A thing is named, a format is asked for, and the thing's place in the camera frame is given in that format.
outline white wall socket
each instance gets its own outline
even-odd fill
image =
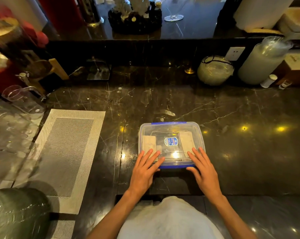
[[[244,49],[245,47],[230,47],[230,49],[226,53],[225,59],[229,61],[238,60],[241,54],[243,53]]]

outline blue sticker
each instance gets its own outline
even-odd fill
[[[178,139],[176,137],[165,138],[164,143],[167,146],[176,146],[178,144]]]

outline left hand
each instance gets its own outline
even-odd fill
[[[136,160],[136,164],[132,171],[130,186],[128,192],[136,199],[136,202],[141,199],[144,193],[150,188],[153,181],[153,174],[156,171],[160,171],[159,167],[164,162],[164,157],[152,165],[154,160],[160,155],[160,151],[157,151],[151,158],[153,149],[150,149],[146,155],[142,151]]]

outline glass pitcher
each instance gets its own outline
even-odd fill
[[[37,88],[33,86],[22,88],[19,85],[12,85],[6,88],[2,93],[2,97],[11,101],[15,107],[28,114],[32,120],[41,119],[46,106],[30,91],[36,92],[42,99],[45,98]]]

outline finger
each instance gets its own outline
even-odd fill
[[[191,171],[194,174],[196,182],[199,184],[201,182],[201,180],[202,180],[199,171],[197,171],[197,169],[194,168],[194,167],[187,167],[187,170]]]
[[[156,151],[155,154],[153,154],[153,156],[151,158],[149,158],[147,160],[147,162],[145,163],[145,167],[148,169],[150,168],[150,166],[153,164],[153,162],[156,160],[156,158],[160,155],[160,151]]]
[[[145,164],[145,162],[147,162],[148,158],[150,157],[150,155],[152,154],[153,149],[149,149],[149,151],[146,153],[146,155],[143,156],[143,158],[141,159],[139,166],[143,166]]]
[[[202,173],[202,170],[204,169],[203,164],[201,163],[200,160],[198,160],[190,151],[188,151],[188,155],[190,157],[190,159],[193,161],[193,163],[195,164],[195,166],[200,170],[200,172]]]
[[[154,174],[161,166],[161,164],[164,162],[164,159],[165,157],[159,158],[159,160],[148,169],[149,173]]]
[[[143,155],[144,155],[144,151],[141,151],[141,152],[139,153],[137,159],[136,159],[136,164],[134,165],[135,168],[138,167],[138,165],[139,165],[139,163],[140,163],[140,160],[141,160],[141,158],[143,157]]]
[[[206,152],[203,150],[203,148],[199,147],[200,153],[202,154],[202,157],[204,157],[204,159],[211,164],[211,161],[208,157],[208,155],[206,154]]]
[[[204,159],[204,157],[195,148],[192,148],[192,151],[195,154],[195,156],[197,157],[197,159],[201,161],[203,166],[207,166],[207,162]]]

